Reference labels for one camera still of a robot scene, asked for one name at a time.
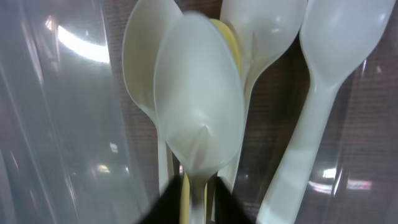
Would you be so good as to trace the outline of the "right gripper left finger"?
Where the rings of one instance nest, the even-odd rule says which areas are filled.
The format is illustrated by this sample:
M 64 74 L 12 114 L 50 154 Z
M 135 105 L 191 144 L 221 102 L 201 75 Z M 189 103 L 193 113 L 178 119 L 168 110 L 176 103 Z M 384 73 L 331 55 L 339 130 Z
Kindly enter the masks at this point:
M 138 224 L 179 224 L 183 181 L 175 176 Z

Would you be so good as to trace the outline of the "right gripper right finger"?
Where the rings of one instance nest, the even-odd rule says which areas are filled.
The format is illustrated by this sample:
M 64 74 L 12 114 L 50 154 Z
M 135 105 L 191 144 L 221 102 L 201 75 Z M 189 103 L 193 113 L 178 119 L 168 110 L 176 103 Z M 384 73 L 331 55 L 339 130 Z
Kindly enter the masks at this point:
M 215 223 L 252 224 L 239 200 L 227 188 L 221 177 L 215 179 Z

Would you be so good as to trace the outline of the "yellow-green spoon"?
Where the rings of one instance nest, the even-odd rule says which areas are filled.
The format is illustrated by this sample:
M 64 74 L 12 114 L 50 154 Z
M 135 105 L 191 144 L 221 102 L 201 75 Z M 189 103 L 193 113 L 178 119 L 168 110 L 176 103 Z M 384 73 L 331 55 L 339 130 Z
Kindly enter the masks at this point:
M 234 62 L 238 68 L 239 74 L 241 74 L 241 59 L 239 54 L 239 45 L 231 29 L 223 22 L 217 19 L 210 19 L 210 21 L 216 26 L 225 38 L 231 53 L 233 54 Z M 180 166 L 180 175 L 183 177 L 181 200 L 180 200 L 180 223 L 189 224 L 190 214 L 190 184 L 186 172 L 182 172 L 183 167 Z

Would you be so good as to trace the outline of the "clear plastic container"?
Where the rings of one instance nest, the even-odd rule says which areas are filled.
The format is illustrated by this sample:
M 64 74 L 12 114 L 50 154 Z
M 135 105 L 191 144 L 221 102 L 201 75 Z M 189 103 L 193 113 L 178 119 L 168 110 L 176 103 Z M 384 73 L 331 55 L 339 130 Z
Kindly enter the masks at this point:
M 157 133 L 123 82 L 134 1 L 1 2 L 1 222 L 137 223 Z M 397 12 L 336 95 L 297 223 L 397 222 Z

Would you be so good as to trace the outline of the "white spoon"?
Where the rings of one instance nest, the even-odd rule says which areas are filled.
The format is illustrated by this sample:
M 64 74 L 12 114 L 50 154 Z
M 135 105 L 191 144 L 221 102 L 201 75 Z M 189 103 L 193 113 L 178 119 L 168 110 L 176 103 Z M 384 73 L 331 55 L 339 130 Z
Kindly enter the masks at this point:
M 307 3 L 307 0 L 223 1 L 220 19 L 233 31 L 239 44 L 245 117 L 257 79 L 292 45 Z
M 310 86 L 296 127 L 257 214 L 257 223 L 294 223 L 342 83 L 379 43 L 395 0 L 310 0 L 300 46 Z
M 163 37 L 154 72 L 159 131 L 190 183 L 190 222 L 205 222 L 205 185 L 238 153 L 244 133 L 239 70 L 218 28 L 190 11 Z

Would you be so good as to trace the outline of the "white spoon top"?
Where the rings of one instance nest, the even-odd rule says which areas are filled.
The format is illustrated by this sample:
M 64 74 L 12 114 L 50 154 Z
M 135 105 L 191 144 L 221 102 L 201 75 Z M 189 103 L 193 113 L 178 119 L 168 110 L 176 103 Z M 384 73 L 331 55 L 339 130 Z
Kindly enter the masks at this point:
M 239 44 L 245 117 L 257 79 L 292 45 L 307 3 L 307 0 L 223 1 L 220 19 L 233 31 Z

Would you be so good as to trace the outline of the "white spoon lone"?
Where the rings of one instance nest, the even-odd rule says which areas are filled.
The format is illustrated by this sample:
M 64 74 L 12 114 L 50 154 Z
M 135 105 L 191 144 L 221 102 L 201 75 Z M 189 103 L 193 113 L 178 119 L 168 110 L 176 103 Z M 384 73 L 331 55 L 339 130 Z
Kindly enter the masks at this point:
M 136 106 L 158 127 L 154 106 L 154 69 L 164 34 L 182 11 L 174 0 L 138 0 L 124 31 L 124 83 Z

